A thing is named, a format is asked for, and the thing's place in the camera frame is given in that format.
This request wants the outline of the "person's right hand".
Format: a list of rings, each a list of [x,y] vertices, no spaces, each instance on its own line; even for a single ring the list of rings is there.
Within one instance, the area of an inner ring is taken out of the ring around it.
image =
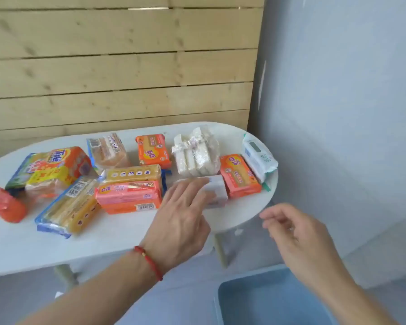
[[[308,268],[346,270],[325,224],[299,211],[294,239],[275,241],[286,266],[294,275]]]

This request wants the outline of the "person's left hand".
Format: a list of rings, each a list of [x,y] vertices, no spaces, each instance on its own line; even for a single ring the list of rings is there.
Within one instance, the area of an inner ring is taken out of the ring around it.
[[[152,260],[160,276],[199,253],[211,228],[201,217],[161,216],[160,208],[139,246]]]

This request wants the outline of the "white soap packet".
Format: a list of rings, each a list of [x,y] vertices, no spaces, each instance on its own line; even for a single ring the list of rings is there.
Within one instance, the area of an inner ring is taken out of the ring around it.
[[[225,207],[228,201],[228,193],[222,175],[192,177],[192,179],[195,178],[207,178],[208,183],[202,187],[202,190],[212,191],[215,194],[215,197],[204,208],[205,210]]]

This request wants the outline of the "person's left forearm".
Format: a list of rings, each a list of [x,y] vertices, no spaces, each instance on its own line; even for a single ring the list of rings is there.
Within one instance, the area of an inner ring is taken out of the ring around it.
[[[137,246],[17,325],[114,325],[162,277]]]

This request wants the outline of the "person's right forearm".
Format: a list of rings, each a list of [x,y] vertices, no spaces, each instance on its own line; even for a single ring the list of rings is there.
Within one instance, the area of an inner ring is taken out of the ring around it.
[[[399,325],[345,269],[308,268],[296,277],[330,310],[339,325]]]

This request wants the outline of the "clear pack white soap bars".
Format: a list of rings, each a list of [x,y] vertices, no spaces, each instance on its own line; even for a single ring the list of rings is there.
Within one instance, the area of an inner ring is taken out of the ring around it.
[[[171,151],[177,172],[184,178],[212,176],[220,171],[219,142],[207,125],[196,127],[188,135],[176,135]]]

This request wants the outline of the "orange soap packet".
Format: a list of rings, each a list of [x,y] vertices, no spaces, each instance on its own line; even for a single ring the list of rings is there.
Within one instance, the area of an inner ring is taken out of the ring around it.
[[[261,185],[240,154],[221,156],[220,174],[225,182],[229,199],[261,192]]]
[[[166,147],[163,134],[137,136],[139,165],[160,165],[161,169],[169,170],[172,161]]]

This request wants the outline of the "pink orange soap pack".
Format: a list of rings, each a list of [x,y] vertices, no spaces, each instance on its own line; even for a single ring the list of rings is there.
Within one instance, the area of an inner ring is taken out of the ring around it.
[[[109,215],[152,211],[161,206],[162,186],[158,180],[101,184],[94,196]]]

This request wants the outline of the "yellow soap pack blue ends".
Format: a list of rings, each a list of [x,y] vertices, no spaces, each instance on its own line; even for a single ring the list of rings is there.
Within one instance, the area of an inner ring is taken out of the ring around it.
[[[172,175],[172,171],[169,169],[162,169],[159,164],[138,165],[103,170],[99,176],[99,181],[105,184],[113,184],[131,181],[158,180],[165,188],[167,175]]]

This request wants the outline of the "white wet wipes pack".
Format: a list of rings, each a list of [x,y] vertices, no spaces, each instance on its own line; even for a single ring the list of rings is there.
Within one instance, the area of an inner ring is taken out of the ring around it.
[[[278,161],[270,150],[249,132],[244,134],[241,155],[260,184],[278,169]]]

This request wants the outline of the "white table leg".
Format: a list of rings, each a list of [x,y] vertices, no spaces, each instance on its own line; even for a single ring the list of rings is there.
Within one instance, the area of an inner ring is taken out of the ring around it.
[[[226,256],[225,251],[222,246],[220,235],[214,234],[212,240],[213,240],[214,250],[217,254],[217,258],[219,260],[220,265],[222,266],[222,268],[227,268],[228,260],[227,260],[227,256]]]
[[[70,264],[60,264],[53,267],[54,273],[58,276],[60,281],[65,285],[67,291],[79,285],[77,274],[73,272]]]

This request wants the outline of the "blue plastic bin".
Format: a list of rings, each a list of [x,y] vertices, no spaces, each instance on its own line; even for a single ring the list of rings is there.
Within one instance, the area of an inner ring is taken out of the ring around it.
[[[214,299],[218,325],[339,325],[284,265],[222,282]]]

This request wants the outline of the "clear pack tan soap bars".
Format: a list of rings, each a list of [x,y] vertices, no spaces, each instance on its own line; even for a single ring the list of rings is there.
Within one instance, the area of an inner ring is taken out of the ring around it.
[[[116,132],[87,138],[86,143],[92,167],[98,175],[108,169],[131,166],[125,146]]]

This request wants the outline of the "large yellow soap multipack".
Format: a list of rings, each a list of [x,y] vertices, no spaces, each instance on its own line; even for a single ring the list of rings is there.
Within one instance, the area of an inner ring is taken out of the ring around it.
[[[65,239],[79,235],[101,210],[94,194],[98,185],[96,178],[78,178],[35,218],[37,231]]]

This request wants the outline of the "orange yellow laundry soap pack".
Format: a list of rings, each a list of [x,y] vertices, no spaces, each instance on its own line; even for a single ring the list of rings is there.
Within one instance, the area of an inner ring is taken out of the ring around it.
[[[81,147],[54,149],[43,158],[25,185],[29,198],[56,198],[82,175],[93,174],[88,155]]]

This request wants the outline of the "wooden slat panel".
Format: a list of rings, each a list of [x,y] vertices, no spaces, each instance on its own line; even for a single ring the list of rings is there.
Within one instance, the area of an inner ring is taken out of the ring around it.
[[[197,121],[246,129],[265,0],[0,0],[0,156]]]

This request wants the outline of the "green blue soap pack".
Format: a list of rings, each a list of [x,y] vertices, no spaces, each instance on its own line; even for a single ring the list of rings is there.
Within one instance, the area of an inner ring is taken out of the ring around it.
[[[15,198],[20,198],[25,192],[27,181],[49,155],[47,153],[30,153],[20,164],[5,185],[5,191]]]

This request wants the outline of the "red orange packet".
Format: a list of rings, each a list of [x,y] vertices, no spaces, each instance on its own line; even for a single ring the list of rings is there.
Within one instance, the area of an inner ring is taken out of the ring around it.
[[[27,208],[23,202],[11,196],[0,187],[0,218],[12,224],[21,222],[27,216]]]

